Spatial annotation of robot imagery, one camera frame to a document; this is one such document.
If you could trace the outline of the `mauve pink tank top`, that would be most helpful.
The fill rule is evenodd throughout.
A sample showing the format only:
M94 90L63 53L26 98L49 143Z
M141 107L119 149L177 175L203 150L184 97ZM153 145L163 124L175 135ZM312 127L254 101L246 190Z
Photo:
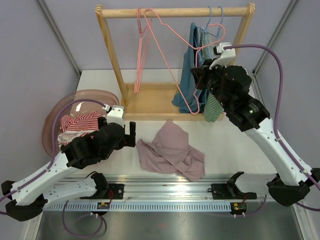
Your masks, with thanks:
M205 155L189 145L189 134L168 120L152 142L136 143L140 167L159 174L177 174L191 182L204 178Z

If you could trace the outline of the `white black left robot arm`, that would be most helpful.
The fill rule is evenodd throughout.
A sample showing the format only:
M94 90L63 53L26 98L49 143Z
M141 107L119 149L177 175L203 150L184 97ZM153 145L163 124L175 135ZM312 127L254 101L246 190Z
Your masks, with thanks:
M7 180L1 184L3 198L10 201L5 205L3 215L19 222L30 220L43 209L59 202L76 198L103 199L109 184L102 173L56 186L64 177L107 160L113 151L136 145L136 123L129 123L129 134L125 127L115 122L107 123L104 117L98 119L99 129L85 136L74 138L62 146L61 151L42 168L20 181Z

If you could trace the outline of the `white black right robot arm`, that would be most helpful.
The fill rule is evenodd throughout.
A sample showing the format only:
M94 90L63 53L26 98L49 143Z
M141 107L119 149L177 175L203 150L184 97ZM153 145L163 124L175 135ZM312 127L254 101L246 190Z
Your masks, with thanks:
M222 105L229 121L250 137L276 169L265 185L270 196L289 207L303 200L320 181L319 168L312 168L284 147L285 140L274 130L274 121L265 106L249 94L251 77L241 66L208 65L191 70L195 87L207 89Z

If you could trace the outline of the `red white striped tank top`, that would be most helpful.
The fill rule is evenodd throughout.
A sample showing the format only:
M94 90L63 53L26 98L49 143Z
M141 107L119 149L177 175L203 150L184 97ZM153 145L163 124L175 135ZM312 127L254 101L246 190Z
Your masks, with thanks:
M64 115L60 120L61 133L57 136L58 145L66 146L76 137L83 137L99 129L98 118L103 117L98 111L78 116Z

